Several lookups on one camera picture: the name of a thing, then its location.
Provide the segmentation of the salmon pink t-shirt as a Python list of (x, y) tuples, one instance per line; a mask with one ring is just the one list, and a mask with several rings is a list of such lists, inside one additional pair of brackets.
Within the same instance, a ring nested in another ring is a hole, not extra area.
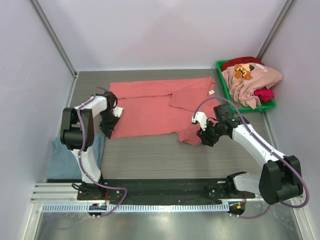
[(216, 99), (213, 77), (112, 82), (110, 91), (124, 110), (111, 135), (115, 138), (155, 136), (176, 133), (178, 140), (190, 145), (201, 144), (199, 127), (192, 116), (200, 107), (207, 117), (214, 118)]

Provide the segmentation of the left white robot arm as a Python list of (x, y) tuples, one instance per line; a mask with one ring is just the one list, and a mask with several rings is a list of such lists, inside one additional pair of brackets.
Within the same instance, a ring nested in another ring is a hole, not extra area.
[(60, 141), (74, 155), (81, 172), (81, 184), (72, 184), (78, 191), (78, 200), (101, 200), (108, 190), (104, 177), (94, 156), (95, 140), (94, 118), (101, 116), (99, 128), (108, 139), (123, 112), (118, 106), (118, 98), (108, 90), (102, 94), (94, 93), (89, 100), (62, 111)]

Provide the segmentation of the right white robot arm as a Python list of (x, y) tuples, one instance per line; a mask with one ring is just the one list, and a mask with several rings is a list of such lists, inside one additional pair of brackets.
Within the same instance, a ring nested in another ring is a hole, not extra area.
[(204, 112), (196, 112), (191, 122), (200, 126), (197, 136), (202, 145), (214, 146), (220, 137), (228, 136), (240, 144), (259, 164), (261, 174), (237, 172), (227, 176), (226, 194), (237, 198), (243, 192), (259, 195), (274, 205), (304, 193), (300, 161), (286, 156), (264, 140), (244, 117), (235, 116), (228, 104), (214, 107), (216, 118), (210, 120)]

